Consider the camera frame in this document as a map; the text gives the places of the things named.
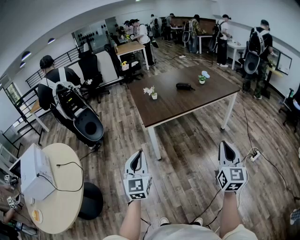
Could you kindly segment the yellow standing desk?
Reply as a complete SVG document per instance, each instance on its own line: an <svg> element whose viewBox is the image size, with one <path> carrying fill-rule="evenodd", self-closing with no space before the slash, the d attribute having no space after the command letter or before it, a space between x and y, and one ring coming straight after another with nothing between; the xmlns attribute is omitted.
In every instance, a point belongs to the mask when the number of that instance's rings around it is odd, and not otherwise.
<svg viewBox="0 0 300 240"><path fill-rule="evenodd" d="M269 71L269 73L268 73L267 79L265 81L264 88L262 90L262 95L264 97L266 97L267 99L270 99L271 93L268 90L269 87L271 89L273 89L275 92L277 92L278 94L280 93L273 85L270 84L270 79L271 79L272 73L274 73L275 75L277 75L279 77L283 77L283 74L277 70L272 69L271 67L267 67L267 70Z"/></svg>

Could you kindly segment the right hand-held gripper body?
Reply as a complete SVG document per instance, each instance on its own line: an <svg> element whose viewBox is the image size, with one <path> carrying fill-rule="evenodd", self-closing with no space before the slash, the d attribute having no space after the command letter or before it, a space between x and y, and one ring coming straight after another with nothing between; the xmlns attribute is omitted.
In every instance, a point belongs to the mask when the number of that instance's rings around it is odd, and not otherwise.
<svg viewBox="0 0 300 240"><path fill-rule="evenodd" d="M237 192L241 190L248 180L245 167L219 166L216 182L224 192Z"/></svg>

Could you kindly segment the white box device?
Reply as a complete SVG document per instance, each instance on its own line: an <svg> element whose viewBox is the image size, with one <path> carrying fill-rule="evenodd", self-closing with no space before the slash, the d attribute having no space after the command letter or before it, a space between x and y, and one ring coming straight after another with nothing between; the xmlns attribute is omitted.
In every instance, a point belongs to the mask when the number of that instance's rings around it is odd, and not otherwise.
<svg viewBox="0 0 300 240"><path fill-rule="evenodd" d="M21 192L27 198L44 200L55 190L55 181L49 157L32 144L9 168L21 179Z"/></svg>

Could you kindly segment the black framed panel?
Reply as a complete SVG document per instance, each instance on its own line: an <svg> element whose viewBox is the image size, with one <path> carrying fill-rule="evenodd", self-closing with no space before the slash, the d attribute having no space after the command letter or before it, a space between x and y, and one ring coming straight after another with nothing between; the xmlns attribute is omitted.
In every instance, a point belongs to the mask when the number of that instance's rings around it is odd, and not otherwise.
<svg viewBox="0 0 300 240"><path fill-rule="evenodd" d="M289 75L292 58L273 47L273 53L268 56L273 70Z"/></svg>

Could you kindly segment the small orange and white dish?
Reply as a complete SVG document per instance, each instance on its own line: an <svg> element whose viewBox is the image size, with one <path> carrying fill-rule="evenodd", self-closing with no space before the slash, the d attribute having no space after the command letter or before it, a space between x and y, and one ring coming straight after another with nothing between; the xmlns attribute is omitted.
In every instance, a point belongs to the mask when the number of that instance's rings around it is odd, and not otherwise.
<svg viewBox="0 0 300 240"><path fill-rule="evenodd" d="M39 210L39 209L34 209L33 211L32 211L32 217L33 217L33 219L34 219L34 221L35 222L37 222L37 223L39 223L39 224L41 224L42 222L43 222L43 215L42 215L42 212L41 212L41 210Z"/></svg>

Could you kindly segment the round beige pedestal table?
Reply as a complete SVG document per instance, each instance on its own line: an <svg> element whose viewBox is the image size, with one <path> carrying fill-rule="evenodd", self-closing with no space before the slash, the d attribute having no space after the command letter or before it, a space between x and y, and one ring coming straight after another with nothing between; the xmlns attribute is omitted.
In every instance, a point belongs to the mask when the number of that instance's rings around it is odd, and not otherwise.
<svg viewBox="0 0 300 240"><path fill-rule="evenodd" d="M96 185L85 182L75 151L63 143L50 144L42 151L50 159L55 190L42 201L24 196L33 223L45 233L58 234L69 229L77 218L98 217L104 205L102 193ZM42 212L41 224L31 215L34 209Z"/></svg>

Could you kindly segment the white flower potted plant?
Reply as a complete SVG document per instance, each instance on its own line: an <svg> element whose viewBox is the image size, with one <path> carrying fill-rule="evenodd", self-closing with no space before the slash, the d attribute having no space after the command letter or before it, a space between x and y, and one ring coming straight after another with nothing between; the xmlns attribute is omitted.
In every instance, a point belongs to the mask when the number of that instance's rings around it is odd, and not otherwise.
<svg viewBox="0 0 300 240"><path fill-rule="evenodd" d="M152 86L150 88L146 87L143 89L144 94L148 94L152 97L153 100L157 99L158 94L156 93L155 87Z"/></svg>

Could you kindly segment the brown wooden wall counter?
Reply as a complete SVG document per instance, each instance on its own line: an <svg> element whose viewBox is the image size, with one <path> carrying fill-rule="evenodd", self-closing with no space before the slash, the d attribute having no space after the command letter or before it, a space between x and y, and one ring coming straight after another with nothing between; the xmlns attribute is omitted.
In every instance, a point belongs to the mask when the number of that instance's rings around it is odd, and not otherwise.
<svg viewBox="0 0 300 240"><path fill-rule="evenodd" d="M175 25L176 27L183 27L186 22L188 22L192 17L185 17L185 16L175 16L172 17L171 24ZM207 34L212 33L212 29L216 23L215 19L208 19L208 18L200 18L200 28L206 31Z"/></svg>

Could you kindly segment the person's beige shirt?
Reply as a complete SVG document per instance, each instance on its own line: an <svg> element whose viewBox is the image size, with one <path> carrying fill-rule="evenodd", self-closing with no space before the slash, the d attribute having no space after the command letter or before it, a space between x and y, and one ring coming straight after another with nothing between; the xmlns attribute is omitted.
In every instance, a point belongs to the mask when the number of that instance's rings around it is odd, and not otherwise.
<svg viewBox="0 0 300 240"><path fill-rule="evenodd" d="M144 240L258 240L258 238L242 224L222 238L203 226L171 224L159 227Z"/></svg>

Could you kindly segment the person's right forearm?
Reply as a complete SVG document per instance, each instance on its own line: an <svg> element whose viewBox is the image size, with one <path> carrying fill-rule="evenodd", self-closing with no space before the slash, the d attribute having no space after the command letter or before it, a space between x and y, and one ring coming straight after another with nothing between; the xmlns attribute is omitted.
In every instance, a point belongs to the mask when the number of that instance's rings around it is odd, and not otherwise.
<svg viewBox="0 0 300 240"><path fill-rule="evenodd" d="M223 238L240 224L241 218L238 211L236 194L234 192L225 192L219 229L220 238Z"/></svg>

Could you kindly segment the light wooden desk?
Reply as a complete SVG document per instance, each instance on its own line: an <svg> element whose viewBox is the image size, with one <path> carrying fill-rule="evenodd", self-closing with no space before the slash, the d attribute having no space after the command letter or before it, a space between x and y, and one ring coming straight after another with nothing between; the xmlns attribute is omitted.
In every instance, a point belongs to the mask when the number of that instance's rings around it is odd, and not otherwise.
<svg viewBox="0 0 300 240"><path fill-rule="evenodd" d="M143 51L143 54L145 56L146 68L147 68L147 70L149 70L147 54L146 54L145 46L143 44L140 44L137 41L129 42L129 43L117 46L115 48L115 50L116 50L116 55L119 60L121 60L120 57L122 55L137 52L137 51Z"/></svg>

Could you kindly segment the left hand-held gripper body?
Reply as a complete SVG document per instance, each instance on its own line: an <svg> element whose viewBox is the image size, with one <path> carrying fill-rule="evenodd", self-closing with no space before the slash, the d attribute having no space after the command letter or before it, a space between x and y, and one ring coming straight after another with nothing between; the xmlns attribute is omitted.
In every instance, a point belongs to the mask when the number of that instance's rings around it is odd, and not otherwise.
<svg viewBox="0 0 300 240"><path fill-rule="evenodd" d="M149 197L152 177L140 174L126 173L123 180L127 197L130 201L143 200Z"/></svg>

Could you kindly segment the white desk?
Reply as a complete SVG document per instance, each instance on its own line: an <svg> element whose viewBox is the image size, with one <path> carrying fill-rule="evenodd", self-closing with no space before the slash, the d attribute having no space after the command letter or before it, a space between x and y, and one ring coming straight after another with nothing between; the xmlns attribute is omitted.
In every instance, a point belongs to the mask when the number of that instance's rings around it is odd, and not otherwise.
<svg viewBox="0 0 300 240"><path fill-rule="evenodd" d="M200 35L197 36L198 43L199 43L199 54L202 54L202 39L203 38L212 38L212 35Z"/></svg>
<svg viewBox="0 0 300 240"><path fill-rule="evenodd" d="M246 46L238 45L237 43L228 42L227 43L227 57L232 60L231 69L235 69L235 63L239 63L239 59L244 57L246 52Z"/></svg>

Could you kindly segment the black metal railing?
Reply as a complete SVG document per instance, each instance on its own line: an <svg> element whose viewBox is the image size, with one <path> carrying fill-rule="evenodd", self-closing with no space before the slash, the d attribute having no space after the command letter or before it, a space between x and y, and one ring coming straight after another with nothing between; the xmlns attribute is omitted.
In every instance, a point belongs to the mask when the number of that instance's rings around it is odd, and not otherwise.
<svg viewBox="0 0 300 240"><path fill-rule="evenodd" d="M68 67L72 65L73 63L79 60L79 54L82 53L83 51L84 51L83 45L71 49L70 51L54 59L54 67L59 68L59 67ZM36 86L44 78L44 76L45 74L40 69L37 72L35 72L33 75L31 75L28 79L26 79L25 82L28 84L30 88L32 88Z"/></svg>

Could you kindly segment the black pouch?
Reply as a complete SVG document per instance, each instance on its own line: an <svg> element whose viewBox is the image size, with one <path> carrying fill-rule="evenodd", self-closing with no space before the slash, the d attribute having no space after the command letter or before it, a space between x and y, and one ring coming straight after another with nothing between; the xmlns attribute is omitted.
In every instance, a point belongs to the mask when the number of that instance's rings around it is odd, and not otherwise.
<svg viewBox="0 0 300 240"><path fill-rule="evenodd" d="M189 83L179 82L176 84L177 90L195 90Z"/></svg>

